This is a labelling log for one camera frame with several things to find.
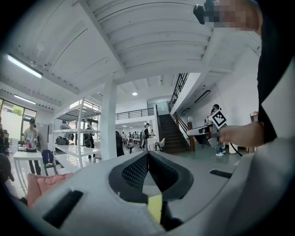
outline tree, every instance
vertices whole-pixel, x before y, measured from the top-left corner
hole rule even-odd
[[[12,109],[12,113],[16,114],[18,116],[23,116],[24,109],[22,107],[20,107],[20,106],[14,105],[13,109]]]

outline pink chair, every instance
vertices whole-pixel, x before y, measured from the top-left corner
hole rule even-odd
[[[28,207],[31,207],[34,202],[47,191],[62,183],[64,180],[69,179],[72,175],[73,173],[55,176],[28,174]]]

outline white chair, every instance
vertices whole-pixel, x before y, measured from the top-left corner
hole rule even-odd
[[[160,151],[162,151],[162,149],[164,151],[164,146],[165,146],[165,138],[163,138],[161,142],[156,142],[155,143],[156,151],[157,151],[157,147],[159,147]]]

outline white table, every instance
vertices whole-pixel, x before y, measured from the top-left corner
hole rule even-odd
[[[20,167],[20,163],[19,163],[20,160],[39,160],[41,162],[41,170],[43,175],[45,174],[45,168],[44,168],[41,153],[16,152],[13,155],[13,162],[15,165],[15,170],[18,175],[18,180],[20,182],[20,185],[22,186],[23,191],[26,193],[26,191],[28,190],[28,187],[24,181],[22,168]]]
[[[155,150],[154,146],[155,146],[156,142],[157,142],[156,138],[148,138],[147,139],[147,148],[149,151]]]

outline black railing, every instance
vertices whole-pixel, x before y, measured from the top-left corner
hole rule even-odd
[[[175,118],[176,125],[179,127],[179,129],[181,127],[183,131],[185,132],[186,136],[189,138],[189,136],[186,133],[189,130],[188,126],[184,123],[183,120],[181,120],[181,118],[176,113],[174,113],[173,116]]]
[[[172,98],[169,102],[170,111],[174,107],[174,104],[178,99],[178,95],[180,94],[181,90],[183,89],[184,84],[185,84],[186,80],[188,79],[188,77],[189,77],[189,73],[181,73],[178,75],[178,79],[177,79],[177,82],[176,82],[176,85],[175,85],[175,88],[173,91],[173,95],[172,95]]]
[[[163,135],[162,135],[162,127],[161,127],[161,122],[160,122],[160,117],[159,117],[157,105],[156,105],[156,114],[157,114],[157,122],[158,122],[159,140],[161,141],[163,139]]]
[[[148,108],[148,109],[136,110],[131,112],[118,113],[116,114],[116,120],[129,119],[129,118],[142,117],[142,116],[153,116],[153,115],[154,115],[153,108]]]

